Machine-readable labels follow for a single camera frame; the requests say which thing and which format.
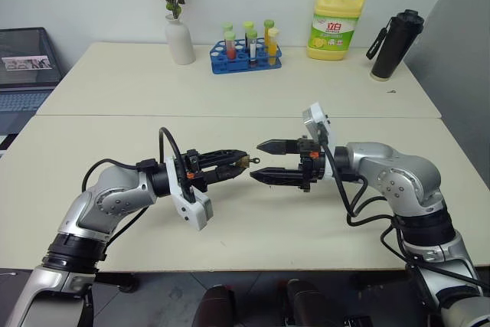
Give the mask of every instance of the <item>bottle label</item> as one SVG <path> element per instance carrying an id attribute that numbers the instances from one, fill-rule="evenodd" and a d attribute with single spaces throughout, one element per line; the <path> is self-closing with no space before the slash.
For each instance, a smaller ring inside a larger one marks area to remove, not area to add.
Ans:
<path id="1" fill-rule="evenodd" d="M 308 46 L 318 50 L 347 50 L 359 18 L 314 15 Z"/>

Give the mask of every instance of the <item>yellow bottle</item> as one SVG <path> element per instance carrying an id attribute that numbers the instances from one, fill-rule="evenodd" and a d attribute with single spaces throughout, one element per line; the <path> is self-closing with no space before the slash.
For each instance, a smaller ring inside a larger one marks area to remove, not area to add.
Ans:
<path id="1" fill-rule="evenodd" d="M 364 0 L 316 0 L 308 56 L 341 60 L 347 54 Z"/>

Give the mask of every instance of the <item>blue test tube rack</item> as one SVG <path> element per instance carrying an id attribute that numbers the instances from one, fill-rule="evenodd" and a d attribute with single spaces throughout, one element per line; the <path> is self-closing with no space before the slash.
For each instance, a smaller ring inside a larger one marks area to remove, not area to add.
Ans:
<path id="1" fill-rule="evenodd" d="M 235 48 L 237 49 L 237 57 L 233 60 L 228 59 L 227 51 L 224 44 L 224 40 L 218 41 L 211 51 L 209 56 L 211 58 L 211 68 L 214 74 L 226 74 L 237 72 L 250 72 L 254 70 L 267 70 L 281 68 L 281 61 L 279 58 L 282 56 L 279 45 L 277 46 L 276 63 L 269 65 L 269 54 L 267 53 L 267 47 L 264 44 L 263 38 L 257 38 L 257 57 L 256 65 L 250 65 L 250 56 L 245 48 L 245 40 L 235 40 Z"/>

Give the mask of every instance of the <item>green cap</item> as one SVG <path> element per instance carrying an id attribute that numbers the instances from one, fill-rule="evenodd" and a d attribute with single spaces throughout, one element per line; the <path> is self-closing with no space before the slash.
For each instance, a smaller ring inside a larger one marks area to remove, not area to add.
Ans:
<path id="1" fill-rule="evenodd" d="M 221 27 L 223 28 L 224 31 L 231 31 L 233 30 L 233 23 L 231 22 L 224 22 Z"/>
<path id="2" fill-rule="evenodd" d="M 274 27 L 274 21 L 272 19 L 266 19 L 263 22 L 263 27 L 272 28 Z"/>
<path id="3" fill-rule="evenodd" d="M 233 31 L 226 31 L 224 33 L 224 39 L 225 40 L 229 40 L 229 41 L 232 41 L 234 40 L 236 37 L 235 33 Z"/>
<path id="4" fill-rule="evenodd" d="M 247 37 L 248 38 L 256 38 L 257 37 L 257 31 L 254 29 L 248 30 L 247 31 Z"/>
<path id="5" fill-rule="evenodd" d="M 252 21 L 245 21 L 243 23 L 243 28 L 245 28 L 246 30 L 250 30 L 251 28 L 253 28 L 253 22 Z"/>

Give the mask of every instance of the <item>table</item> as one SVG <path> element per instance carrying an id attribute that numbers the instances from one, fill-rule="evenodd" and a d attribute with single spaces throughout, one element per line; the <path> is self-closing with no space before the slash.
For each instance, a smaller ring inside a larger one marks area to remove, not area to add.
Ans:
<path id="1" fill-rule="evenodd" d="M 306 133 L 299 118 L 143 116 L 35 116 L 0 160 L 2 266 L 32 268 L 54 239 L 86 170 L 102 158 L 135 163 L 158 157 L 157 132 L 167 126 L 182 151 L 242 149 L 270 165 L 296 167 L 297 155 L 255 150 L 271 138 Z M 442 191 L 455 227 L 475 265 L 490 264 L 490 192 L 438 119 L 332 118 L 338 145 L 378 141 L 423 155 L 441 172 Z M 97 172 L 91 178 L 95 180 Z M 348 185 L 352 196 L 357 185 Z M 247 174 L 211 185 L 214 217 L 196 231 L 170 198 L 158 199 L 109 249 L 103 271 L 400 269 L 378 238 L 377 221 L 351 228 L 333 182 L 311 193 L 270 187 Z M 366 215 L 389 213 L 371 204 Z"/>
<path id="2" fill-rule="evenodd" d="M 365 48 L 325 61 L 283 47 L 278 70 L 221 75 L 210 49 L 195 47 L 197 60 L 178 66 L 164 44 L 95 43 L 38 114 L 297 117 L 319 101 L 336 117 L 440 118 L 404 63 L 389 82 L 371 79 Z"/>

